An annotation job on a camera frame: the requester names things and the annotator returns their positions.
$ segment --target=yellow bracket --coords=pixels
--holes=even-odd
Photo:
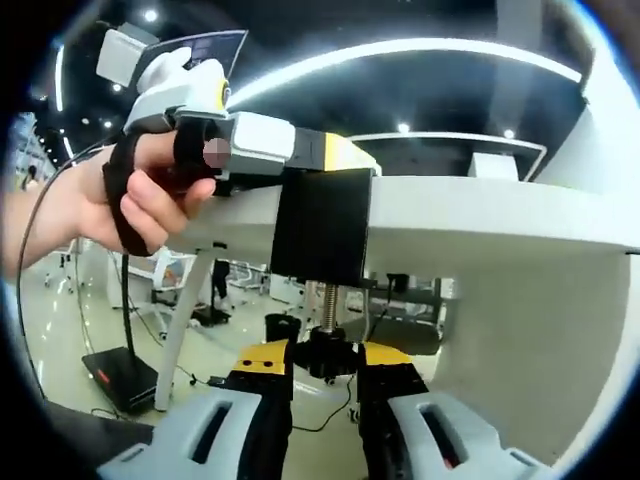
[[[233,370],[250,373],[285,374],[284,355],[288,340],[278,340],[245,348]]]

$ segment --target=black cable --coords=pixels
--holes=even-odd
[[[91,341],[91,335],[89,335],[89,329],[87,328],[87,320],[86,320],[86,317],[84,316],[84,307],[82,306],[82,291],[81,291],[82,289],[80,284],[80,277],[78,275],[78,253],[77,252],[75,254],[74,264],[75,264],[75,276],[76,276],[76,299],[78,300],[78,310],[80,312],[80,322],[81,322],[82,336],[84,338],[84,346],[88,354],[94,354],[96,353],[96,350],[93,347],[93,342]],[[124,419],[124,420],[130,421],[128,418],[118,413],[118,409],[116,408],[115,404],[111,401],[111,399],[108,396],[105,396],[105,398],[109,403],[111,410],[107,410],[104,408],[92,408],[91,415],[94,414],[93,413],[94,411],[102,411],[110,415],[113,415],[117,420]]]
[[[129,312],[129,255],[124,253],[122,255],[122,264],[120,265],[120,291],[122,293],[122,320],[124,323],[124,334],[127,338],[127,349],[131,359],[134,360],[136,356],[136,349],[133,344],[133,333],[131,332],[131,315]]]
[[[376,328],[378,328],[378,325],[380,325],[380,322],[389,311],[389,306],[391,305],[391,291],[393,290],[394,281],[395,281],[395,278],[389,279],[389,285],[387,286],[387,305],[384,307],[384,310],[382,310],[382,313],[378,315],[378,318],[376,318],[373,324],[373,327],[371,327],[371,330],[369,331],[369,335],[367,335],[367,339],[366,339],[367,342],[371,340],[371,337],[373,337],[373,333],[376,331]]]
[[[329,415],[327,417],[327,419],[324,421],[324,423],[319,428],[306,428],[306,427],[298,427],[298,426],[294,425],[293,429],[294,430],[301,430],[303,432],[311,432],[311,433],[318,433],[318,432],[321,432],[322,430],[324,430],[324,427],[326,427],[329,424],[331,419],[333,417],[335,417],[338,413],[340,413],[342,410],[347,408],[347,406],[351,402],[351,381],[353,380],[353,377],[355,377],[355,375],[351,375],[351,378],[347,382],[347,392],[348,392],[347,401],[344,402],[344,404],[342,404],[338,409],[336,409],[331,415]]]
[[[18,253],[18,265],[17,265],[17,274],[16,274],[16,303],[17,303],[17,308],[18,308],[18,323],[20,325],[20,330],[22,332],[22,336],[25,339],[25,345],[26,345],[25,348],[27,350],[27,356],[29,357],[29,363],[31,364],[31,369],[33,370],[33,374],[36,376],[36,378],[37,378],[37,371],[36,371],[35,365],[33,364],[33,358],[31,356],[31,352],[29,351],[29,342],[27,341],[27,333],[26,333],[25,328],[24,328],[24,314],[23,314],[23,310],[22,310],[22,289],[21,289],[22,267],[24,265],[24,257],[25,257],[26,251],[27,251],[27,242],[29,240],[29,234],[31,233],[31,229],[33,228],[33,224],[35,223],[35,220],[36,220],[36,215],[38,213],[38,210],[40,209],[40,206],[42,205],[44,197],[47,194],[47,192],[49,191],[49,189],[51,188],[51,185],[53,185],[53,182],[55,182],[58,179],[58,177],[60,176],[60,174],[63,171],[65,171],[67,168],[69,168],[69,166],[73,162],[79,161],[79,159],[84,157],[93,148],[95,148],[96,146],[100,145],[103,142],[110,141],[110,138],[113,138],[113,137],[115,137],[115,135],[112,136],[112,137],[109,137],[106,140],[102,139],[99,142],[96,142],[96,143],[94,143],[92,145],[89,145],[87,148],[82,150],[80,153],[78,153],[77,155],[73,156],[72,158],[70,158],[69,160],[64,162],[60,166],[60,168],[58,170],[56,170],[56,172],[51,176],[51,178],[49,178],[49,180],[47,180],[47,182],[42,187],[42,191],[40,192],[40,195],[38,195],[38,198],[36,199],[36,203],[34,204],[33,210],[32,210],[31,215],[29,217],[29,220],[27,221],[27,226],[25,228],[24,236],[22,237],[22,243],[20,245],[20,251]],[[38,383],[38,389],[40,390],[40,394],[42,395],[42,398],[47,398],[46,395],[44,394],[44,390],[42,389],[42,385],[40,385],[40,382],[37,382],[37,383]]]
[[[75,257],[75,275],[76,275],[76,299],[78,300],[78,311],[80,312],[80,322],[81,322],[81,330],[82,336],[84,338],[84,346],[87,350],[87,353],[93,354],[96,353],[95,348],[93,348],[93,342],[91,341],[91,336],[89,335],[89,329],[87,328],[87,321],[84,316],[84,307],[82,306],[82,292],[80,291],[80,280],[78,278],[78,254],[74,255]]]
[[[122,286],[122,277],[121,277],[120,273],[118,272],[118,262],[116,261],[116,258],[114,256],[113,252],[110,252],[110,251],[107,250],[107,253],[111,257],[111,261],[113,262],[113,266],[115,267],[116,276],[118,277],[118,283],[120,283],[120,285]],[[131,308],[133,309],[133,312],[136,314],[138,319],[142,322],[142,325],[144,326],[144,329],[147,331],[147,333],[151,337],[151,340],[153,340],[156,343],[156,345],[158,345],[160,348],[164,348],[164,345],[162,344],[162,342],[156,338],[156,336],[151,331],[151,328],[149,328],[149,325],[147,325],[147,322],[145,321],[145,319],[142,317],[142,315],[140,315],[140,312],[138,312],[138,309],[136,308],[135,304],[133,303],[133,299],[131,298],[131,295],[128,294],[128,290],[127,290],[127,296],[129,298],[129,302],[128,302],[129,305],[131,305]],[[191,386],[195,385],[196,383],[200,383],[202,385],[209,386],[209,384],[207,382],[203,382],[198,377],[196,377],[193,373],[187,371],[181,365],[176,365],[176,368],[191,379],[191,380],[189,380],[189,383],[191,384]]]

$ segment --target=wall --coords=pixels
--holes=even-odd
[[[620,254],[460,276],[456,323],[433,388],[552,464],[591,414],[625,325],[631,257]]]
[[[638,102],[607,41],[587,19],[580,19],[595,49],[583,89],[588,105],[536,181],[640,200]]]
[[[572,11],[571,14],[582,23],[583,33],[595,50],[592,72],[584,86],[588,106],[536,181],[615,196],[627,204],[637,204],[640,201],[638,101],[598,26],[584,12]],[[615,360],[591,414],[558,459],[558,468],[571,466],[592,443],[617,408],[638,366],[640,286],[638,261],[632,258],[632,262],[635,275]]]

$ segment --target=finger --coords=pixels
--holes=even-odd
[[[216,182],[213,178],[203,178],[195,182],[184,196],[184,211],[188,218],[194,218],[202,204],[213,195]]]
[[[187,226],[187,216],[171,196],[142,170],[136,170],[127,182],[131,199],[169,233],[178,233]]]
[[[142,237],[149,253],[155,252],[165,244],[169,237],[167,231],[142,210],[128,194],[122,197],[120,210],[129,225]]]
[[[173,141],[176,132],[147,133],[138,139],[133,164],[136,168],[170,167],[174,164]]]

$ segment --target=black ceiling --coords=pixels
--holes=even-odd
[[[105,32],[124,22],[160,40],[247,29],[249,34],[230,79],[232,88],[238,90],[292,62],[379,40],[457,37],[509,43],[508,38],[501,36],[499,25],[503,15],[500,4],[505,1],[508,0],[105,2],[106,8],[98,19],[84,25],[79,35],[64,42],[65,108],[62,113],[55,108],[52,89],[53,48],[41,75],[34,80],[36,95],[43,91],[49,94],[48,100],[38,107],[41,110],[38,133],[52,150],[51,158],[64,161],[68,157],[60,129],[64,129],[64,135],[77,152],[108,133],[105,121],[112,122],[113,128],[123,124],[135,92],[114,92],[112,84],[98,77],[95,70]],[[144,18],[149,8],[158,12],[157,20],[151,23]],[[527,25],[526,18],[520,19],[524,22],[523,28],[537,29],[539,37],[536,47],[529,50],[580,73],[588,71],[584,49],[572,44],[568,31],[571,27],[553,14],[552,9],[544,7],[542,21],[537,26]],[[509,120],[509,124],[496,121],[496,112],[492,111],[492,99],[500,85],[498,70],[503,68],[500,74],[504,76],[505,62],[509,64],[506,71],[512,72],[514,84],[523,76],[528,79],[520,91],[500,88],[502,103],[507,109],[498,112],[498,118],[509,113],[509,95],[513,95],[514,108],[520,104],[515,119]],[[345,136],[395,131],[401,122],[411,125],[414,131],[502,135],[505,129],[511,128],[518,139],[545,145],[551,156],[573,128],[584,103],[578,84],[539,67],[487,55],[430,51],[352,60],[307,75],[251,99],[241,107],[285,118],[298,126]],[[384,148],[380,142],[367,142],[362,146],[377,156],[387,174],[410,173],[410,165],[421,164],[433,165],[433,168],[418,169],[426,174],[464,174],[470,159],[471,148],[465,142],[414,139],[383,143]],[[530,163],[536,153],[522,157]]]

